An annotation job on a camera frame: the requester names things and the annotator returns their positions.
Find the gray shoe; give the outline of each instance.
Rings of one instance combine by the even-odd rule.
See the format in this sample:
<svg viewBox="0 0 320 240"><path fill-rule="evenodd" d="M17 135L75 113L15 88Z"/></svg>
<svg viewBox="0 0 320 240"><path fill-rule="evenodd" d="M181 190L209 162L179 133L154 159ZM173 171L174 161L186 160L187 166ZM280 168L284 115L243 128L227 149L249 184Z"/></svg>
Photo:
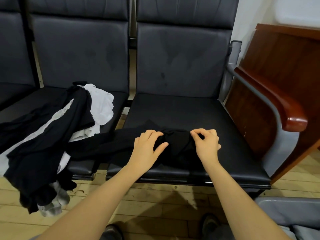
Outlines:
<svg viewBox="0 0 320 240"><path fill-rule="evenodd" d="M201 238L206 238L210 233L220 226L221 223L218 218L212 213L206 213L202 216L200 221L200 236Z"/></svg>
<svg viewBox="0 0 320 240"><path fill-rule="evenodd" d="M110 224L106 226L100 240L125 240L125 238L117 225Z"/></svg>

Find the wooden armrest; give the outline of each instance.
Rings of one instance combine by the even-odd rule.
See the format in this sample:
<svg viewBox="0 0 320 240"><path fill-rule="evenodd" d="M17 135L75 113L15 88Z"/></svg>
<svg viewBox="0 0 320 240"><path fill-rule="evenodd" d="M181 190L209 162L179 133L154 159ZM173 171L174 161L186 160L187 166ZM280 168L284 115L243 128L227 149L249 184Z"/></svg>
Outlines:
<svg viewBox="0 0 320 240"><path fill-rule="evenodd" d="M288 132L301 132L307 127L308 120L302 106L293 98L282 92L277 86L253 71L242 67L234 69L246 82L263 94L277 108L282 129Z"/></svg>

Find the person's right arm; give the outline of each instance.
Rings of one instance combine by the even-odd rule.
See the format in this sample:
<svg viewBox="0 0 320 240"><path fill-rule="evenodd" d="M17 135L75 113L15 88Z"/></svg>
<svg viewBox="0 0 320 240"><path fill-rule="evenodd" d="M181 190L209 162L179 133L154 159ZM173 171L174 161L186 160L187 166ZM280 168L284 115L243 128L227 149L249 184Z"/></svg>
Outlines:
<svg viewBox="0 0 320 240"><path fill-rule="evenodd" d="M191 135L204 169L217 191L226 218L237 240L291 240L249 197L218 161L219 137L214 129L194 129Z"/></svg>

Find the gray plastic object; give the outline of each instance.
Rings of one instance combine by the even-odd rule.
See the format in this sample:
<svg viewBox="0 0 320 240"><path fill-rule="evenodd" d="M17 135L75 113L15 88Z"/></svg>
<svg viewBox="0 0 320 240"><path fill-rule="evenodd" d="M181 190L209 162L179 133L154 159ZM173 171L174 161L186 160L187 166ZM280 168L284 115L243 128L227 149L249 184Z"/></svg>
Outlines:
<svg viewBox="0 0 320 240"><path fill-rule="evenodd" d="M320 199L259 197L255 202L278 225L320 229Z"/></svg>

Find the person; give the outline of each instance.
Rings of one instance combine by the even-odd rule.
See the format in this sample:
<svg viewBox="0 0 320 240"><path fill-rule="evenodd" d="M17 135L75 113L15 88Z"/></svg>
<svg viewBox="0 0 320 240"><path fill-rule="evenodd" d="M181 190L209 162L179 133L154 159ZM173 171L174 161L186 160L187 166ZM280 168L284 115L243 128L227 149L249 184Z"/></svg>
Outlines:
<svg viewBox="0 0 320 240"><path fill-rule="evenodd" d="M194 129L191 135L196 152L209 174L226 214L229 226L218 226L213 215L205 215L202 239L290 240L284 231L248 196L218 160L221 148L214 129ZM38 236L37 240L124 240L116 225L108 224L119 202L168 146L162 143L155 151L155 141L162 132L147 130L134 141L130 160L113 178L88 195L66 215Z"/></svg>

